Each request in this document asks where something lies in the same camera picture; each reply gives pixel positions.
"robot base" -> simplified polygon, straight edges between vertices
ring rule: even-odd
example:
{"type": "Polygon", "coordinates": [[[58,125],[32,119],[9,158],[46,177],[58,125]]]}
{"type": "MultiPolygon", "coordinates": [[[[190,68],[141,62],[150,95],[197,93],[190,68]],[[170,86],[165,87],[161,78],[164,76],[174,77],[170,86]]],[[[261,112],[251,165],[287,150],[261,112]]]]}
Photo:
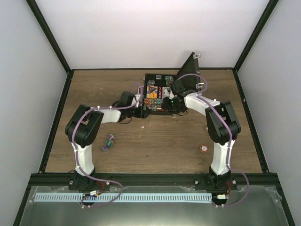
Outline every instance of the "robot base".
{"type": "Polygon", "coordinates": [[[223,175],[216,175],[216,173],[209,167],[209,181],[212,187],[218,189],[220,187],[224,187],[226,181],[230,179],[231,171],[229,170],[227,173],[223,175]]]}
{"type": "MultiPolygon", "coordinates": [[[[95,168],[90,174],[90,176],[95,176],[95,168]]],[[[91,191],[95,187],[95,181],[91,180],[90,178],[87,178],[86,176],[80,175],[77,171],[74,171],[70,185],[69,190],[77,190],[77,191],[91,191]]]]}

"wooden table surface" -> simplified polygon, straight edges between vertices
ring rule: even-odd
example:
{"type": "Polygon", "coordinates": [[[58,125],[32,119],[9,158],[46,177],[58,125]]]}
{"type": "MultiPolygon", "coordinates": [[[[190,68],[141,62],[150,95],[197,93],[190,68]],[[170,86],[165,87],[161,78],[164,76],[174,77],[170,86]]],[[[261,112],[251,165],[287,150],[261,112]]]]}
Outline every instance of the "wooden table surface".
{"type": "MultiPolygon", "coordinates": [[[[143,84],[146,73],[176,74],[176,70],[88,70],[75,71],[62,117],[48,160],[46,172],[68,172],[75,167],[74,151],[64,129],[80,104],[110,106],[128,91],[134,81],[143,84]]],[[[261,173],[246,115],[231,70],[201,70],[208,81],[203,95],[229,100],[241,124],[230,165],[246,173],[261,173]]],[[[185,116],[149,115],[133,118],[129,124],[100,126],[92,145],[96,172],[194,173],[208,172],[213,159],[213,141],[206,131],[206,118],[194,110],[185,116]],[[108,134],[116,137],[108,152],[102,152],[108,134]],[[209,151],[202,154],[201,145],[209,151]]]]}

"colorful card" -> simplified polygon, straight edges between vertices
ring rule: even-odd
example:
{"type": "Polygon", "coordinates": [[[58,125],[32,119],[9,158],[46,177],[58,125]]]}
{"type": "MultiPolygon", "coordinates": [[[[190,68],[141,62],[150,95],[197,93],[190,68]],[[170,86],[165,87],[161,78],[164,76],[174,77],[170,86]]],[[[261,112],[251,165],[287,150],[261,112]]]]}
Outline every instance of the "colorful card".
{"type": "Polygon", "coordinates": [[[157,86],[147,86],[146,98],[156,99],[157,96],[158,96],[158,87],[157,86]]]}
{"type": "Polygon", "coordinates": [[[162,87],[158,87],[158,98],[162,98],[162,87]]]}
{"type": "Polygon", "coordinates": [[[163,87],[163,99],[170,97],[170,87],[163,87]]]}
{"type": "Polygon", "coordinates": [[[161,105],[162,103],[163,103],[163,99],[158,98],[158,99],[157,99],[157,104],[158,104],[158,105],[161,105]]]}
{"type": "Polygon", "coordinates": [[[157,109],[157,106],[156,105],[146,105],[146,107],[148,109],[150,109],[151,111],[155,111],[157,109]]]}

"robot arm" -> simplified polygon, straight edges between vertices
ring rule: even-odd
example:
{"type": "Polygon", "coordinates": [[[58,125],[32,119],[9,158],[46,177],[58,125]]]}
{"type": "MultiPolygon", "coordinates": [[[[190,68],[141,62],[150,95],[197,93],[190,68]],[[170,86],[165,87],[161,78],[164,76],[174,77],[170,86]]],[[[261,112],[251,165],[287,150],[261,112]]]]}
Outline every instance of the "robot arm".
{"type": "Polygon", "coordinates": [[[238,133],[241,131],[232,104],[229,101],[219,102],[206,97],[200,97],[200,93],[187,90],[181,80],[176,80],[171,84],[171,93],[173,98],[164,98],[163,109],[173,109],[176,112],[185,112],[187,109],[193,109],[206,117],[208,133],[214,142],[214,157],[209,168],[209,180],[214,187],[223,185],[230,178],[229,163],[231,150],[238,133]],[[227,153],[230,141],[229,132],[208,104],[214,107],[218,114],[223,117],[231,131],[232,141],[230,142],[229,153],[227,153]]]}
{"type": "MultiPolygon", "coordinates": [[[[129,92],[123,92],[120,100],[115,104],[117,107],[124,107],[133,105],[136,100],[140,98],[141,94],[133,95],[129,92]]],[[[91,111],[84,120],[79,124],[79,127],[75,133],[75,143],[72,143],[72,135],[76,124],[80,120],[83,114],[91,108],[87,105],[80,105],[75,114],[66,126],[65,134],[68,136],[69,141],[72,144],[74,153],[78,151],[78,160],[81,168],[87,174],[92,174],[95,170],[92,162],[92,143],[96,139],[99,127],[101,124],[107,122],[120,122],[127,117],[146,117],[142,115],[140,103],[137,103],[132,109],[115,110],[115,109],[95,109],[91,111]]],[[[84,174],[76,167],[76,172],[82,176],[84,174]]]]}

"purple cable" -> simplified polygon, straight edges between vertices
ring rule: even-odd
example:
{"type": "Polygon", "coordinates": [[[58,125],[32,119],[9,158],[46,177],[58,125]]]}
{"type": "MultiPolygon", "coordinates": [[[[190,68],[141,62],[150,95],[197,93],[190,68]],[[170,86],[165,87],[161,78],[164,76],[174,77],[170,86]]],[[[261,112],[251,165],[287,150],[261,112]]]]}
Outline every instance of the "purple cable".
{"type": "MultiPolygon", "coordinates": [[[[197,76],[197,77],[201,78],[201,79],[204,81],[205,87],[204,87],[203,90],[199,91],[198,94],[200,94],[200,93],[202,93],[202,92],[205,92],[206,89],[207,89],[207,87],[208,87],[208,83],[207,83],[206,79],[203,78],[201,75],[189,73],[189,74],[182,75],[182,76],[181,76],[180,78],[178,78],[177,80],[179,80],[179,79],[181,79],[181,78],[184,78],[184,77],[186,77],[186,76],[189,76],[189,75],[197,76]]],[[[238,169],[231,169],[231,168],[230,168],[230,165],[229,165],[229,156],[230,156],[230,147],[231,147],[231,141],[232,141],[232,139],[233,139],[233,136],[232,136],[232,133],[231,133],[231,130],[230,130],[229,126],[225,123],[225,121],[222,119],[222,117],[220,116],[220,114],[218,114],[218,112],[216,111],[216,109],[215,109],[208,101],[206,101],[205,99],[203,99],[203,98],[200,97],[199,95],[197,95],[197,97],[198,97],[200,100],[204,101],[204,102],[212,109],[212,111],[213,111],[213,112],[216,114],[216,116],[221,120],[222,124],[225,126],[226,130],[227,130],[228,133],[229,133],[230,139],[229,139],[229,142],[228,142],[227,156],[226,156],[226,166],[227,166],[228,170],[239,172],[239,173],[241,173],[241,174],[244,176],[244,178],[246,179],[247,190],[246,190],[246,193],[245,193],[244,197],[243,197],[241,200],[237,201],[236,203],[233,203],[233,204],[230,204],[230,205],[226,205],[226,206],[224,206],[224,207],[234,206],[234,205],[239,204],[240,202],[242,202],[242,201],[246,198],[246,196],[248,195],[248,193],[249,193],[249,180],[248,180],[247,176],[246,176],[242,171],[240,171],[240,170],[238,170],[238,169]]]]}
{"type": "Polygon", "coordinates": [[[132,88],[133,88],[133,86],[135,85],[135,84],[138,84],[139,85],[139,87],[142,87],[141,85],[140,85],[140,83],[139,82],[137,82],[137,81],[134,81],[133,82],[133,84],[131,85],[131,87],[130,87],[130,92],[132,92],[132,88]]]}
{"type": "Polygon", "coordinates": [[[184,78],[186,76],[189,76],[189,75],[192,75],[192,76],[196,76],[196,77],[199,77],[200,79],[202,79],[204,81],[204,84],[205,84],[205,87],[204,89],[202,89],[201,91],[198,92],[198,94],[202,93],[202,92],[205,92],[207,90],[207,87],[208,87],[208,84],[207,84],[207,81],[206,79],[204,79],[202,76],[200,76],[199,74],[193,74],[193,73],[189,73],[189,74],[185,74],[185,75],[182,75],[180,78],[178,78],[177,80],[181,79],[181,78],[184,78]]]}
{"type": "Polygon", "coordinates": [[[246,198],[246,196],[248,195],[248,193],[249,193],[249,180],[248,180],[247,176],[242,171],[230,168],[230,165],[229,165],[229,155],[230,155],[230,147],[231,147],[231,141],[233,139],[233,136],[232,136],[232,133],[231,133],[231,130],[230,130],[229,126],[225,123],[225,121],[222,119],[222,117],[220,116],[220,114],[218,114],[218,112],[216,111],[216,109],[208,101],[206,101],[205,99],[203,99],[200,96],[197,96],[197,97],[200,100],[204,101],[211,108],[211,110],[216,114],[216,116],[219,118],[219,120],[221,120],[222,124],[227,129],[227,131],[228,131],[228,133],[230,135],[230,139],[229,139],[229,142],[228,142],[228,149],[227,149],[227,157],[226,157],[226,166],[227,166],[228,170],[239,172],[246,179],[247,187],[246,187],[246,193],[245,193],[244,197],[241,200],[239,200],[239,201],[237,201],[237,202],[235,202],[233,204],[226,205],[224,207],[235,206],[235,205],[239,204],[240,202],[242,202],[246,198]]]}
{"type": "Polygon", "coordinates": [[[92,208],[95,208],[95,207],[100,207],[100,206],[105,206],[107,204],[110,204],[112,203],[113,201],[115,201],[116,199],[118,199],[120,196],[121,196],[121,193],[122,193],[122,190],[123,190],[123,186],[121,183],[119,183],[118,181],[114,181],[114,180],[102,180],[102,179],[98,179],[98,178],[94,178],[90,175],[88,175],[81,167],[80,167],[80,164],[79,164],[79,154],[78,154],[78,146],[77,144],[75,143],[75,133],[77,131],[77,129],[79,128],[79,125],[81,124],[81,122],[83,121],[83,119],[92,111],[98,111],[98,110],[104,110],[104,109],[113,109],[113,110],[123,110],[123,109],[128,109],[128,108],[131,108],[133,106],[135,106],[137,103],[140,102],[140,100],[142,99],[142,94],[143,94],[143,90],[142,90],[142,87],[141,85],[138,83],[138,82],[135,82],[139,85],[139,90],[140,90],[140,97],[139,99],[132,105],[130,106],[126,106],[126,107],[101,107],[101,108],[96,108],[96,107],[91,107],[88,111],[86,111],[82,116],[81,118],[79,119],[79,121],[77,122],[75,128],[74,128],[74,131],[73,131],[73,134],[72,134],[72,137],[71,137],[71,141],[72,141],[72,144],[74,145],[75,149],[77,149],[77,151],[75,152],[75,161],[76,161],[76,165],[78,166],[79,170],[88,178],[92,179],[92,180],[95,180],[95,181],[100,181],[100,182],[110,182],[110,183],[114,183],[114,184],[117,184],[120,186],[121,188],[121,191],[120,193],[115,197],[113,198],[112,200],[106,202],[106,203],[103,203],[103,204],[100,204],[100,205],[93,205],[91,206],[92,208]]]}

